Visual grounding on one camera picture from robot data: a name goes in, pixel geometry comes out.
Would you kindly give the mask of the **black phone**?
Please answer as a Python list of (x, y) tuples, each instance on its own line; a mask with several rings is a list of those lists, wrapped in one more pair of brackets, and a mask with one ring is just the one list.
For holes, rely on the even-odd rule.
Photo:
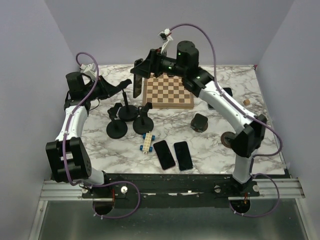
[[(137, 59), (134, 62), (134, 68), (136, 66), (138, 66), (139, 64), (141, 64), (142, 62), (143, 62), (143, 58)], [(133, 91), (132, 91), (132, 97), (134, 99), (139, 97), (139, 95), (142, 92), (142, 82), (143, 82), (142, 77), (140, 75), (137, 75), (134, 73), (134, 75), (133, 75)]]
[(224, 87), (223, 90), (231, 97), (233, 97), (233, 91), (230, 87)]

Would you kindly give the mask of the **black round phone stand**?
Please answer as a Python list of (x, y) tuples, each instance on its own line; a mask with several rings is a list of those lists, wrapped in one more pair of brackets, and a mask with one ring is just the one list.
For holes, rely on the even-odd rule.
[(124, 122), (134, 121), (138, 117), (138, 108), (134, 105), (130, 105), (128, 102), (127, 94), (125, 88), (132, 84), (130, 79), (121, 81), (119, 88), (122, 90), (122, 96), (124, 100), (124, 106), (122, 106), (118, 111), (118, 117)]

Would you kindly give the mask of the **black stand for pink phone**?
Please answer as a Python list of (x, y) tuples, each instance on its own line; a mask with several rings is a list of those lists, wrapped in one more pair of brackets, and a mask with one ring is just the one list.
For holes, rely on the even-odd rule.
[(118, 110), (122, 106), (123, 105), (118, 102), (107, 111), (111, 122), (106, 127), (106, 133), (111, 139), (123, 138), (128, 131), (127, 124), (123, 120), (117, 119)]

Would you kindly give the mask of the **black stand with blue phone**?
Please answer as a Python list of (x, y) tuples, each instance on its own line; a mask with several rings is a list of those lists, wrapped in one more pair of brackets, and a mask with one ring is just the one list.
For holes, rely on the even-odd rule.
[(151, 102), (147, 102), (144, 106), (139, 106), (137, 109), (138, 117), (133, 121), (133, 130), (139, 134), (143, 135), (149, 133), (154, 129), (153, 120), (148, 117), (148, 111), (153, 108)]

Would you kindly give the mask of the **pink phone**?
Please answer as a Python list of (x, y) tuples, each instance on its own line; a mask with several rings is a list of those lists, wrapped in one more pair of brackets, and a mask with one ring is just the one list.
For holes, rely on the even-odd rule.
[(154, 143), (153, 148), (163, 170), (170, 169), (176, 165), (169, 146), (165, 140)]

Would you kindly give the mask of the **blue phone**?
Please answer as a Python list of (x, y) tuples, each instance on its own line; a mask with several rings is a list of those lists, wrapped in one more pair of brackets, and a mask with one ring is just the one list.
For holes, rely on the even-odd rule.
[(193, 168), (190, 150), (186, 141), (174, 143), (174, 150), (180, 171), (187, 171)]

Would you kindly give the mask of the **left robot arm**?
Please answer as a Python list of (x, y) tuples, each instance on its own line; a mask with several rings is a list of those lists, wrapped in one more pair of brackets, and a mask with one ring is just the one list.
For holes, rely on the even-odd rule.
[(57, 183), (69, 183), (72, 186), (83, 183), (94, 186), (93, 191), (104, 198), (110, 194), (111, 185), (103, 171), (92, 167), (81, 139), (83, 127), (93, 100), (109, 99), (132, 81), (126, 79), (114, 86), (102, 76), (97, 76), (90, 77), (89, 82), (85, 83), (84, 76), (84, 73), (78, 71), (66, 75), (69, 90), (64, 102), (65, 119), (60, 133), (54, 141), (46, 144), (45, 151), (52, 177)]

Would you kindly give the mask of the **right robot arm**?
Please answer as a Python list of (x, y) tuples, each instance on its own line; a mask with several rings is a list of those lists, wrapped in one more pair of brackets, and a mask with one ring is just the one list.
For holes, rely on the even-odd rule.
[(247, 192), (252, 158), (265, 137), (267, 119), (263, 114), (255, 115), (242, 107), (219, 86), (213, 75), (199, 66), (199, 51), (194, 43), (187, 40), (179, 42), (176, 58), (162, 54), (160, 49), (151, 49), (130, 72), (145, 79), (163, 74), (180, 77), (186, 90), (211, 105), (228, 121), (235, 131), (231, 149), (236, 155), (232, 173), (235, 180), (230, 183), (230, 191), (236, 196)]

